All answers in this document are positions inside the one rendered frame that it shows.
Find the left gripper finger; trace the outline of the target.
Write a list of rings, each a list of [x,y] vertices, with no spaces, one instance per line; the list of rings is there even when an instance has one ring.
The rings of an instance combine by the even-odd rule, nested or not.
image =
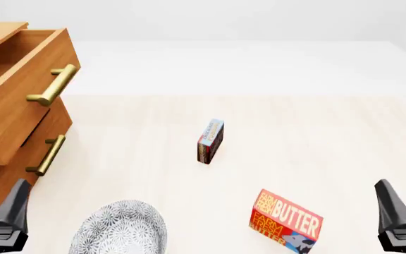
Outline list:
[[[14,231],[27,233],[27,201],[30,187],[25,179],[18,179],[0,205],[0,234],[11,234]]]

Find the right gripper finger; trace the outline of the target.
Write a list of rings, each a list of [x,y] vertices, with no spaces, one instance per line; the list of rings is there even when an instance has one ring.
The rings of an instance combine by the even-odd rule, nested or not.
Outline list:
[[[378,233],[385,231],[406,230],[406,205],[386,179],[374,185],[379,205]]]

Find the chocolate pudding box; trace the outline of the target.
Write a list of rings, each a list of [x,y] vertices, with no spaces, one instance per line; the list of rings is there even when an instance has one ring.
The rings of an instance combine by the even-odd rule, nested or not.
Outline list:
[[[212,119],[197,141],[197,161],[210,164],[223,141],[224,121]]]

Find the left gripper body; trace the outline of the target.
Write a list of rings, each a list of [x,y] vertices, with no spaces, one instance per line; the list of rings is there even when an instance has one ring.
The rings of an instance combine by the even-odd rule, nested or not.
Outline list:
[[[0,254],[20,252],[23,250],[28,235],[21,230],[8,229],[0,234]]]

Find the red butter box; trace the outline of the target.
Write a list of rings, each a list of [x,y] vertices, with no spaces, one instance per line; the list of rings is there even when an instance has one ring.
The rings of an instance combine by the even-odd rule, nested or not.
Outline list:
[[[298,254],[309,254],[319,239],[324,218],[295,203],[261,190],[249,227]]]

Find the grey patterned bowl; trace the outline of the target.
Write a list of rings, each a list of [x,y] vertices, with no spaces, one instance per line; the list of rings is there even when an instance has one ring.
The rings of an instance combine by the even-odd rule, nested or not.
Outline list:
[[[159,211],[141,200],[119,200],[84,220],[68,254],[166,254],[166,245]]]

